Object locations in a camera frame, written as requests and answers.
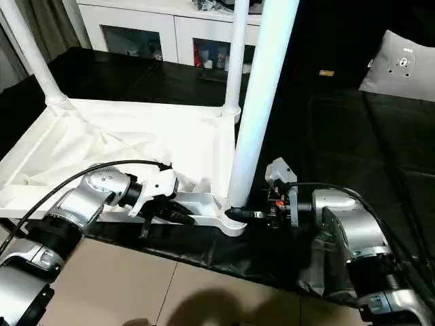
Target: black plastic sheet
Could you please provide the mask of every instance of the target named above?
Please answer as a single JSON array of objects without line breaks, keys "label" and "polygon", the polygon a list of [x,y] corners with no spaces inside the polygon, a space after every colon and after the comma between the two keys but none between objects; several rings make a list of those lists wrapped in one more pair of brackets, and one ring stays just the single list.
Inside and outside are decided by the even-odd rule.
[{"label": "black plastic sheet", "polygon": [[[223,72],[83,49],[69,50],[50,69],[61,90],[73,98],[216,106],[224,102]],[[310,93],[292,83],[287,69],[285,65],[281,74],[251,201],[258,204],[265,199],[265,168],[281,156],[299,181],[336,183],[359,192],[417,255],[413,230],[422,230],[426,237],[421,245],[433,254],[434,105],[358,91]],[[34,77],[0,94],[3,117],[14,126],[1,132],[0,156],[44,107]],[[309,198],[311,189],[300,191]],[[324,268],[313,276],[324,278],[324,297],[353,305],[337,252],[328,245],[317,246],[313,239],[318,230],[311,227],[309,216],[303,222],[297,230],[251,226],[237,238],[217,228],[153,225],[145,242],[138,239],[139,224],[99,222],[88,237],[313,295],[300,280],[313,255],[321,252]]]}]

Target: white pole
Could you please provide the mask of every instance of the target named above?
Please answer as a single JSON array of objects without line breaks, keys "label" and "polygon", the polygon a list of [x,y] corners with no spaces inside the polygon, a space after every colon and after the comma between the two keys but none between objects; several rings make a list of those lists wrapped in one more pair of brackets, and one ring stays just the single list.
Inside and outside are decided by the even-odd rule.
[{"label": "white pole", "polygon": [[63,103],[67,97],[60,91],[54,81],[48,66],[42,57],[41,52],[32,33],[30,32],[24,18],[22,17],[15,0],[0,0],[0,9],[9,24],[22,53],[26,57],[30,68],[36,76],[39,85],[46,95],[46,103],[57,105]]},{"label": "white pole", "polygon": [[[227,207],[246,204],[293,29],[299,0],[266,0],[232,164]],[[242,223],[222,220],[232,228]]]},{"label": "white pole", "polygon": [[235,124],[240,120],[240,84],[242,80],[243,57],[245,55],[246,24],[249,11],[249,0],[236,0],[234,20],[232,22],[232,40],[230,50],[230,66],[226,80],[225,104],[222,115],[234,116]]}]

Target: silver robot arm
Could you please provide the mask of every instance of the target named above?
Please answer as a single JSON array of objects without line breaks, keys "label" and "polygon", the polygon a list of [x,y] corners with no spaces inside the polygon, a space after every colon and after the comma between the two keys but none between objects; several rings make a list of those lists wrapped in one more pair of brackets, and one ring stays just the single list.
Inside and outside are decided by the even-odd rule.
[{"label": "silver robot arm", "polygon": [[298,188],[290,186],[297,184],[297,176],[282,158],[267,167],[265,179],[271,190],[263,211],[232,207],[226,215],[243,223],[294,228],[304,222],[298,212],[312,212],[309,216],[314,216],[314,221],[310,219],[305,225],[321,226],[336,240],[364,321],[373,325],[431,325],[431,312],[397,271],[377,220],[360,201],[339,190],[317,189],[311,203],[299,202]]},{"label": "silver robot arm", "polygon": [[342,251],[362,319],[374,325],[430,326],[432,314],[397,271],[379,224],[361,203],[335,189],[318,189],[313,208]]},{"label": "silver robot arm", "polygon": [[136,180],[114,167],[88,173],[26,238],[9,247],[0,257],[1,326],[38,323],[54,295],[50,284],[105,205],[119,204],[135,216],[153,199],[175,196],[177,177],[172,169],[159,171],[142,184]]}]

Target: cabinet glass door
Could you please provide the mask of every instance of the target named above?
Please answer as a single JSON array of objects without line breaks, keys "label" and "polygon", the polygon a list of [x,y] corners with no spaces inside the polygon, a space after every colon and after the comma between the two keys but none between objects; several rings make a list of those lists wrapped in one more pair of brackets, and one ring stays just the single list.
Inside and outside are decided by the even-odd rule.
[{"label": "cabinet glass door", "polygon": [[109,52],[164,60],[160,35],[157,32],[102,26]]},{"label": "cabinet glass door", "polygon": [[178,62],[174,17],[79,5],[94,50]]},{"label": "cabinet glass door", "polygon": [[[231,44],[228,42],[208,39],[193,39],[194,66],[206,69],[221,69],[228,71]],[[243,57],[243,73],[251,72],[255,46],[245,46]]]}]

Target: beige floor tile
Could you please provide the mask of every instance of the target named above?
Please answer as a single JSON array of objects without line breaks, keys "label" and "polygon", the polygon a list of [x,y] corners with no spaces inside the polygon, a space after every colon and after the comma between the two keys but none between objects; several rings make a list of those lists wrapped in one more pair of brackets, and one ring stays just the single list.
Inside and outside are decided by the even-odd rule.
[{"label": "beige floor tile", "polygon": [[365,326],[356,309],[312,297],[302,298],[302,326]]},{"label": "beige floor tile", "polygon": [[53,284],[44,326],[121,326],[157,321],[176,263],[83,240]]},{"label": "beige floor tile", "polygon": [[299,325],[298,295],[178,264],[157,326]]}]

